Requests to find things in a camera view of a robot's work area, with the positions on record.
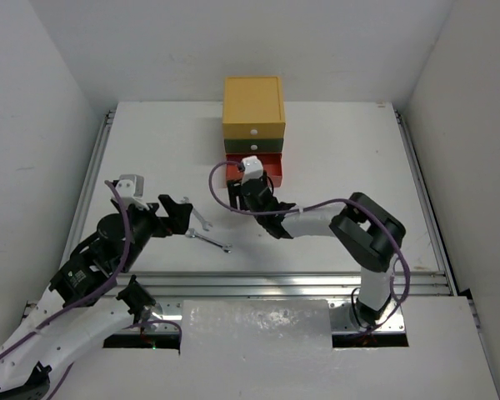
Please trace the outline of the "green drawer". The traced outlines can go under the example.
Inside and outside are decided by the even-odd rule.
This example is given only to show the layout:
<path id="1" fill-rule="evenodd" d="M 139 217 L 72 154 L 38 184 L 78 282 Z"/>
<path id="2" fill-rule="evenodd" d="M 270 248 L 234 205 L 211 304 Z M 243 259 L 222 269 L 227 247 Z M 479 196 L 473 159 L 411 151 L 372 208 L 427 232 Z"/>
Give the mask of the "green drawer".
<path id="1" fill-rule="evenodd" d="M 224 149 L 226 154 L 281 153 L 283 143 L 282 138 L 225 139 Z"/>

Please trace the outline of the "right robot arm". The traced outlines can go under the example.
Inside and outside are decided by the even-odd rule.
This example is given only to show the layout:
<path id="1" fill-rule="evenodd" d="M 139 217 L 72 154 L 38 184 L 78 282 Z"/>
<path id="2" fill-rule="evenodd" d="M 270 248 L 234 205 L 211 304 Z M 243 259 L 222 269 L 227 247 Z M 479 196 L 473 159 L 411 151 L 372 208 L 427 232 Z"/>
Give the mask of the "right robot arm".
<path id="1" fill-rule="evenodd" d="M 351 315 L 360 328 L 373 328 L 392 298 L 391 261 L 406 228 L 362 192 L 353 193 L 345 207 L 295 212 L 296 205 L 280 202 L 261 177 L 227 182 L 229 204 L 250 212 L 273 238 L 335 237 L 361 268 L 361 287 Z"/>

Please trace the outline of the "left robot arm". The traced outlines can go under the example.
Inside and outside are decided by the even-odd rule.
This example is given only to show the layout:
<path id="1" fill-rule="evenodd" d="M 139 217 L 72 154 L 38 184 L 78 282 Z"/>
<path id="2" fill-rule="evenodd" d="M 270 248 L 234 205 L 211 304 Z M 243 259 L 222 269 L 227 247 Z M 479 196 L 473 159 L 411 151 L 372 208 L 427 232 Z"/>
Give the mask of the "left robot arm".
<path id="1" fill-rule="evenodd" d="M 117 212 L 103 217 L 50 280 L 35 308 L 0 346 L 0 399 L 51 398 L 83 355 L 126 328 L 155 328 L 156 300 L 131 277 L 117 285 L 151 238 L 183 235 L 193 210 L 161 195 L 156 203 L 116 195 Z"/>

